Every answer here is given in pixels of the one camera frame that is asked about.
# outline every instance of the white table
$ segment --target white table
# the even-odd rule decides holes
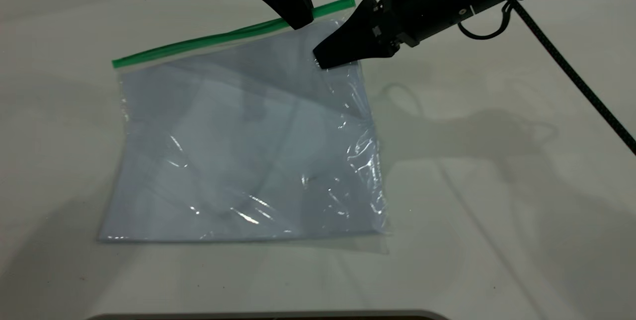
[[[634,0],[523,4],[636,133]],[[102,244],[124,141],[110,61],[276,15],[259,0],[0,6],[2,320],[420,309],[452,320],[636,317],[636,158],[517,16],[492,41],[450,28],[363,62],[392,236]],[[487,33],[499,22],[494,8],[466,25]]]

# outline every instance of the plastic bag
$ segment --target plastic bag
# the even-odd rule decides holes
[[[258,29],[243,28],[252,41],[168,62],[146,55],[151,66],[123,71],[127,139],[100,240],[382,232],[359,64],[323,71],[312,55],[342,23],[328,16],[256,41]]]

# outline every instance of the black wire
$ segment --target black wire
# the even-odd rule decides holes
[[[523,20],[523,22],[528,26],[530,31],[534,34],[534,36],[541,42],[543,47],[548,51],[550,56],[555,60],[559,67],[565,72],[565,74],[570,78],[570,80],[574,83],[574,85],[579,89],[579,91],[588,99],[588,101],[592,104],[594,109],[598,111],[598,114],[605,119],[607,124],[616,132],[616,135],[621,138],[623,143],[632,151],[634,155],[636,155],[636,140],[634,137],[627,131],[623,124],[618,121],[616,116],[612,114],[607,106],[598,98],[598,96],[588,87],[586,82],[579,76],[579,74],[570,66],[570,63],[559,53],[557,47],[550,42],[550,39],[543,33],[541,28],[536,24],[536,22],[530,17],[529,13],[521,6],[519,1],[517,0],[508,0],[506,4],[510,3],[513,9],[517,12],[519,17]]]
[[[504,7],[501,8],[501,12],[503,12],[504,14],[501,20],[501,26],[494,33],[491,33],[488,35],[473,34],[462,25],[462,22],[457,23],[457,25],[459,26],[459,30],[461,30],[466,37],[477,39],[479,41],[485,41],[486,39],[492,39],[494,37],[497,37],[498,35],[503,33],[504,30],[506,30],[506,28],[508,27],[508,24],[510,24],[510,14],[512,11],[513,11],[512,4],[510,3],[510,1],[507,1]]]

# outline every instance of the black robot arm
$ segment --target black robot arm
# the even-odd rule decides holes
[[[348,21],[320,43],[323,69],[364,58],[392,57],[503,0],[363,0]]]

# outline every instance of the wrinkled plastic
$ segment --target wrinkled plastic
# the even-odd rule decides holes
[[[377,139],[358,63],[323,71],[316,21],[121,74],[127,139],[105,241],[383,232]]]

